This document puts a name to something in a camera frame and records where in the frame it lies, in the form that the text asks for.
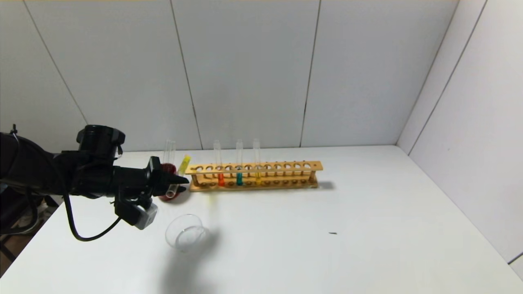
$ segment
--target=wall seam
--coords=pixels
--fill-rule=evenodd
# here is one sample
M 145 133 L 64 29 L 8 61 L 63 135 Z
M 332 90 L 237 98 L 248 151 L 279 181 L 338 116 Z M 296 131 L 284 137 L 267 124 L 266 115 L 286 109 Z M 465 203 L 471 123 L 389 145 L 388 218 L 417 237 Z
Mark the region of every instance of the wall seam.
M 445 87 L 443 87 L 443 91 L 441 91 L 441 94 L 439 95 L 439 98 L 436 101 L 436 104 L 434 104 L 434 107 L 432 108 L 432 111 L 430 112 L 429 116 L 427 117 L 427 120 L 425 121 L 425 124 L 423 125 L 422 130 L 419 132 L 418 137 L 416 138 L 416 141 L 414 141 L 414 144 L 412 145 L 411 150 L 408 152 L 408 156 L 410 156 L 410 154 L 414 150 L 414 147 L 416 147 L 416 143 L 418 143 L 419 137 L 421 137 L 423 131 L 425 130 L 425 127 L 427 126 L 430 118 L 432 117 L 432 114 L 434 113 L 434 110 L 436 110 L 436 108 L 438 107 L 439 101 L 443 97 L 443 94 L 445 93 L 445 90 L 447 89 L 447 86 L 449 85 L 450 80 L 454 76 L 454 72 L 456 71 L 456 68 L 458 67 L 458 65 L 460 63 L 461 58 L 463 57 L 463 54 L 465 53 L 465 50 L 467 49 L 467 47 L 469 45 L 470 39 L 472 38 L 472 35 L 474 34 L 474 31 L 476 30 L 476 26 L 477 26 L 477 24 L 480 21 L 481 15 L 483 14 L 483 10 L 485 9 L 485 6 L 487 5 L 487 2 L 488 2 L 488 0 L 485 0 L 485 3 L 483 3 L 483 7 L 481 7 L 480 14 L 477 16 L 476 23 L 474 24 L 474 27 L 472 28 L 472 31 L 471 31 L 471 33 L 469 35 L 469 38 L 467 39 L 467 42 L 465 43 L 465 46 L 463 47 L 463 50 L 461 50 L 461 54 L 459 55 L 458 61 L 454 65 L 454 68 L 452 69 L 452 72 L 450 73 L 450 76 L 449 76 L 449 78 L 448 78 L 448 80 L 447 80 L 447 82 L 445 84 Z
M 314 60 L 314 50 L 316 49 L 316 37 L 318 35 L 318 23 L 320 22 L 320 9 L 322 7 L 322 0 L 318 2 L 318 16 L 316 17 L 316 28 L 314 30 L 314 42 L 312 44 L 311 66 L 309 68 L 309 80 L 307 82 L 307 92 L 305 94 L 305 106 L 303 107 L 303 121 L 301 123 L 300 146 L 303 141 L 303 130 L 305 128 L 305 114 L 307 112 L 307 101 L 309 100 L 309 88 L 311 86 L 312 62 Z
M 51 61 L 53 62 L 54 68 L 56 69 L 56 71 L 57 71 L 58 74 L 60 75 L 60 78 L 62 79 L 62 81 L 63 81 L 63 83 L 64 83 L 64 85 L 65 85 L 65 88 L 66 88 L 67 91 L 69 92 L 69 95 L 71 96 L 71 98 L 72 98 L 74 104 L 76 105 L 76 107 L 78 108 L 78 111 L 79 111 L 80 114 L 82 115 L 82 118 L 84 119 L 85 124 L 88 125 L 89 123 L 87 122 L 87 118 L 85 117 L 83 111 L 80 109 L 80 105 L 78 104 L 78 102 L 77 102 L 76 99 L 74 98 L 73 92 L 71 92 L 71 89 L 70 89 L 69 86 L 67 85 L 67 82 L 65 81 L 65 78 L 64 78 L 64 76 L 62 75 L 62 72 L 60 72 L 60 69 L 58 68 L 58 65 L 57 65 L 56 62 L 54 61 L 53 55 L 51 55 L 51 51 L 50 51 L 49 48 L 47 47 L 47 44 L 46 44 L 46 42 L 44 41 L 43 36 L 42 36 L 42 34 L 40 33 L 40 30 L 38 29 L 38 26 L 36 25 L 35 19 L 33 18 L 32 14 L 31 14 L 31 11 L 29 10 L 29 7 L 27 6 L 26 0 L 24 0 L 23 2 L 24 2 L 24 5 L 25 5 L 25 7 L 26 7 L 27 13 L 29 14 L 29 17 L 31 18 L 32 23 L 33 23 L 33 25 L 35 26 L 36 32 L 38 33 L 38 36 L 40 37 L 40 40 L 42 41 L 43 46 L 45 47 L 45 49 L 46 49 L 46 51 L 47 51 L 47 54 L 49 55 L 49 57 L 51 58 Z

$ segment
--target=white wall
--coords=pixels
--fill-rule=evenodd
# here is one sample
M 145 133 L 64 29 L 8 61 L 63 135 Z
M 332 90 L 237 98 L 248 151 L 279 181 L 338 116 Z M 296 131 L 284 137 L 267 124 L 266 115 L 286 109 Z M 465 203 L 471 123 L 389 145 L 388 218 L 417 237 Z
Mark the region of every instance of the white wall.
M 441 97 L 486 0 L 460 1 L 397 145 L 409 154 Z
M 27 5 L 87 122 L 128 151 L 201 148 L 169 0 Z
M 127 151 L 161 150 L 166 138 L 179 149 L 214 139 L 233 148 L 238 138 L 246 148 L 253 138 L 263 147 L 395 143 L 456 1 L 323 1 L 319 14 L 318 0 L 173 4 L 174 15 L 169 0 L 27 2 L 36 27 L 25 29 L 40 31 L 50 56 L 38 34 L 34 46 L 4 42 L 2 123 L 30 114 L 39 128 L 27 137 L 57 149 L 76 148 L 71 134 L 85 123 L 120 129 Z M 20 19 L 3 21 L 6 36 L 22 39 Z M 34 70 L 24 69 L 39 62 L 45 77 L 27 86 Z M 52 83 L 61 89 L 41 89 Z M 73 110 L 58 119 L 41 110 L 50 101 Z
M 487 2 L 411 152 L 506 261 L 523 251 L 522 28 L 522 1 Z
M 298 147 L 319 2 L 173 4 L 203 147 Z
M 323 1 L 302 146 L 396 144 L 457 1 Z
M 86 122 L 21 1 L 0 1 L 0 130 L 50 152 L 76 150 Z

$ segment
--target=black cable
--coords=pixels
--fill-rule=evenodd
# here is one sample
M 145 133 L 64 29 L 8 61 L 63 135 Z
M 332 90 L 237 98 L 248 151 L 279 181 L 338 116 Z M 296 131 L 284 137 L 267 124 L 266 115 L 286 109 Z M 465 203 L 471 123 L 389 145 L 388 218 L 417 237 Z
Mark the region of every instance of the black cable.
M 31 198 L 31 188 L 29 187 L 26 187 L 26 198 L 29 202 L 29 207 L 31 208 L 31 222 L 23 227 L 3 229 L 0 231 L 0 235 L 22 234 L 36 227 L 36 224 L 38 223 L 38 208 L 36 207 L 36 203 Z
M 77 240 L 83 241 L 83 242 L 96 240 L 96 239 L 100 238 L 101 236 L 107 234 L 107 232 L 109 232 L 112 228 L 114 228 L 118 224 L 118 222 L 120 222 L 120 220 L 122 218 L 119 217 L 106 230 L 104 230 L 102 233 L 100 233 L 100 234 L 98 234 L 96 236 L 92 236 L 92 237 L 88 237 L 88 238 L 80 236 L 78 234 L 78 231 L 76 230 L 75 225 L 74 225 L 73 211 L 72 211 L 72 208 L 71 208 L 71 200 L 69 198 L 69 192 L 67 191 L 67 188 L 65 186 L 65 181 L 64 181 L 64 179 L 62 177 L 62 174 L 60 173 L 60 171 L 58 170 L 58 168 L 56 167 L 54 162 L 49 157 L 46 156 L 46 152 L 42 149 L 42 147 L 36 145 L 35 143 L 33 143 L 33 142 L 29 141 L 29 140 L 26 140 L 26 143 L 32 145 L 35 148 L 35 150 L 45 159 L 47 164 L 53 169 L 53 172 L 55 173 L 56 177 L 58 178 L 58 181 L 60 183 L 60 188 L 62 189 L 62 193 L 63 193 L 62 196 L 64 198 L 65 211 L 67 212 L 67 220 L 69 222 L 69 228 L 71 229 L 71 232 L 73 233 L 73 236 Z

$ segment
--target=glass test tube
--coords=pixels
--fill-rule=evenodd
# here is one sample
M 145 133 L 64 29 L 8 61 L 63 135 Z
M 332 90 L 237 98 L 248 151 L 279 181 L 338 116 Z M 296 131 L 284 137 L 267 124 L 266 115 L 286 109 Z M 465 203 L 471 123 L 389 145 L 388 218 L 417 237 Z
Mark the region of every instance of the glass test tube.
M 223 165 L 222 165 L 222 147 L 220 146 L 220 140 L 214 141 L 214 156 L 216 156 L 216 168 L 221 171 L 223 169 Z M 221 187 L 225 186 L 223 174 L 218 174 L 218 186 L 221 186 Z
M 254 169 L 261 168 L 260 165 L 260 140 L 254 139 L 253 141 L 253 149 L 254 149 Z M 256 184 L 261 185 L 262 184 L 262 177 L 260 176 L 260 173 L 256 172 Z
M 187 170 L 187 166 L 189 165 L 190 161 L 191 156 L 185 155 L 184 160 L 181 162 L 179 166 L 178 176 L 183 177 L 185 175 L 185 171 Z M 176 196 L 176 191 L 178 190 L 179 186 L 180 184 L 170 185 L 165 196 L 167 196 L 167 198 L 174 198 L 174 196 Z
M 176 142 L 172 140 L 165 140 L 165 149 L 162 161 L 162 170 L 170 174 L 176 173 L 174 166 L 174 154 L 176 152 Z
M 236 141 L 236 169 L 242 169 L 243 168 L 243 142 L 242 139 L 238 139 Z M 236 184 L 238 186 L 243 185 L 243 174 L 237 173 L 236 174 Z

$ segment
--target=red liquid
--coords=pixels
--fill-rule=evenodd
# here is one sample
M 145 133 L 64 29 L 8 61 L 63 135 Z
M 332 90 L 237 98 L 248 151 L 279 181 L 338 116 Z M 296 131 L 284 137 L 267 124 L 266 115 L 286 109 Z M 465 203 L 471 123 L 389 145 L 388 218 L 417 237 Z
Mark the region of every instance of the red liquid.
M 218 186 L 225 187 L 225 181 L 223 180 L 223 174 L 218 174 Z
M 162 163 L 162 170 L 173 175 L 176 174 L 176 166 L 171 163 Z

